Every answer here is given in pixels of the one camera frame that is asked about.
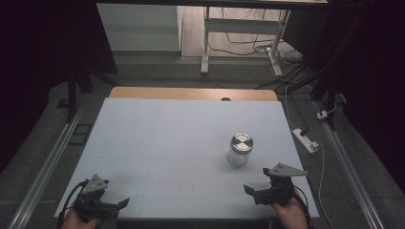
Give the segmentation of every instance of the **hand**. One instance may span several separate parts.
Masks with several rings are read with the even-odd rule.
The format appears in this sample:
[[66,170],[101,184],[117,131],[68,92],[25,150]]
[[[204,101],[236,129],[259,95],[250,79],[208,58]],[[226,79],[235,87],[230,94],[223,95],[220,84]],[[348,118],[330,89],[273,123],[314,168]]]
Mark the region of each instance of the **hand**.
[[99,219],[93,218],[89,222],[84,222],[77,214],[75,209],[71,208],[63,221],[62,229],[95,229],[99,224]]
[[307,220],[300,203],[292,198],[286,206],[278,203],[271,204],[277,213],[278,219],[287,229],[308,229]]

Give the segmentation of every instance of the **white table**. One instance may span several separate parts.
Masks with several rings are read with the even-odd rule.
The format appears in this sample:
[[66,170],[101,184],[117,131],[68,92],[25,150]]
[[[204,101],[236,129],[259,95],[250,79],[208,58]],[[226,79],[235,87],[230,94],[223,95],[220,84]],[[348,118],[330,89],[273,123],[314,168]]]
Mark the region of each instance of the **white table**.
[[[226,160],[237,133],[254,141],[242,168]],[[130,198],[120,219],[269,219],[243,184],[268,188],[262,169],[278,162],[303,169],[280,102],[107,98],[56,213],[98,174],[110,180],[102,201]],[[318,217],[307,179],[292,180]]]

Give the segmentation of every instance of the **white cable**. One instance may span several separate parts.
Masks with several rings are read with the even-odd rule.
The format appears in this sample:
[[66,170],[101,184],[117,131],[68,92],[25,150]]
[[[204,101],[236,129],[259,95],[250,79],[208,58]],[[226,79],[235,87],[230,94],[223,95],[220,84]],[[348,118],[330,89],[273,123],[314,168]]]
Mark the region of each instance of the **white cable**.
[[328,220],[331,228],[333,229],[333,226],[331,225],[331,222],[330,222],[329,218],[327,217],[327,214],[325,213],[324,206],[322,205],[321,189],[322,189],[322,180],[324,179],[324,170],[325,170],[325,151],[324,151],[324,147],[322,146],[322,144],[320,142],[318,142],[318,144],[321,146],[321,149],[322,149],[322,173],[321,173],[321,181],[319,182],[319,190],[318,190],[319,205],[322,208],[322,211],[324,212],[325,218]]
[[285,97],[285,101],[286,101],[287,120],[288,120],[288,122],[289,122],[289,125],[291,125],[291,127],[295,130],[296,128],[294,127],[294,125],[292,125],[291,120],[289,120],[288,105],[287,105],[287,87],[286,87],[286,97]]

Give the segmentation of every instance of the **black cable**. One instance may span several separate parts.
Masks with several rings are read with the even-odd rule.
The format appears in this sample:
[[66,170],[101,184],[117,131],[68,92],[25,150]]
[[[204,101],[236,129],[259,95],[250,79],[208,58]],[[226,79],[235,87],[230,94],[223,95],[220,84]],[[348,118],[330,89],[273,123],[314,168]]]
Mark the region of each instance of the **black cable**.
[[230,53],[230,54],[235,54],[235,55],[252,55],[255,54],[256,52],[248,52],[248,53],[235,53],[235,52],[230,52],[230,51],[226,51],[226,50],[217,50],[212,48],[209,43],[208,43],[208,47],[209,49],[213,50],[213,51],[217,51],[217,52],[226,52],[226,53]]
[[[285,87],[288,83],[295,83],[296,81],[293,81],[293,79],[295,79],[295,77],[297,77],[298,76],[298,74],[301,72],[301,71],[303,71],[305,68],[307,68],[307,66],[305,66],[305,65],[302,65],[303,66],[303,68],[302,69],[300,69],[297,73],[295,73],[293,76],[291,76],[289,79],[288,79],[288,81],[284,81],[283,83],[281,83],[277,88],[276,88],[276,90],[275,91],[278,91],[281,87]],[[308,77],[308,73],[306,73],[306,74],[304,74],[304,76],[302,77],[302,78],[306,78],[306,77]]]
[[294,70],[297,70],[297,69],[298,69],[298,71],[297,71],[289,80],[285,80],[283,83],[281,83],[274,91],[275,91],[276,93],[278,93],[277,91],[278,91],[280,88],[282,88],[284,85],[288,84],[288,83],[291,81],[291,79],[294,78],[295,76],[297,76],[305,67],[306,67],[306,66],[303,65],[303,64],[300,64],[300,65],[298,65],[297,67],[295,67]]
[[[300,67],[300,66],[301,66],[301,65],[295,67],[293,70],[291,70],[289,73],[287,73],[284,77],[289,76],[292,72],[294,72],[295,70],[297,70],[297,68]],[[264,86],[271,85],[271,84],[276,83],[276,82],[278,82],[278,81],[280,81],[280,80],[281,80],[281,79],[276,78],[275,80],[273,80],[273,81],[271,81],[271,82],[268,82],[268,83],[265,83],[265,84],[262,84],[262,85],[257,86],[256,88],[254,88],[254,90],[258,90],[258,89],[260,89],[260,88],[263,88]]]
[[307,205],[307,207],[308,207],[307,195],[305,195],[304,191],[303,191],[302,189],[300,189],[299,187],[297,187],[297,186],[294,185],[294,188],[298,189],[298,190],[304,195],[305,203],[306,203],[306,205]]
[[280,51],[278,51],[277,50],[277,54],[278,54],[278,60],[280,61],[280,62],[282,62],[283,64],[285,64],[285,65],[291,65],[291,64],[300,64],[300,63],[302,63],[302,60],[301,59],[297,59],[297,58],[290,58],[290,59],[288,59],[288,58],[286,58],[286,53],[285,53],[285,55],[284,55],[284,57],[282,57],[281,55],[280,55]]
[[74,195],[75,191],[81,187],[83,189],[83,187],[89,182],[88,179],[86,179],[83,182],[78,183],[74,189],[72,190],[72,192],[68,195],[68,198],[66,198],[65,204],[63,204],[63,208],[62,211],[60,211],[59,216],[57,217],[57,228],[61,228],[63,225],[63,219],[65,218],[65,211],[68,210],[71,207],[68,207],[68,203],[71,200],[71,197]]

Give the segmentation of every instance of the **black curtain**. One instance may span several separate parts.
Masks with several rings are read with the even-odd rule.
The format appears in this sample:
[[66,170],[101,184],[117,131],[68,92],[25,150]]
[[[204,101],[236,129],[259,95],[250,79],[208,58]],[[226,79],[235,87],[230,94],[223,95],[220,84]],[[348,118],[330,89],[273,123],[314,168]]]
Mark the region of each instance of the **black curtain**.
[[348,101],[349,122],[405,193],[404,6],[375,1],[341,58],[339,88]]
[[1,170],[73,66],[117,73],[95,1],[1,1]]

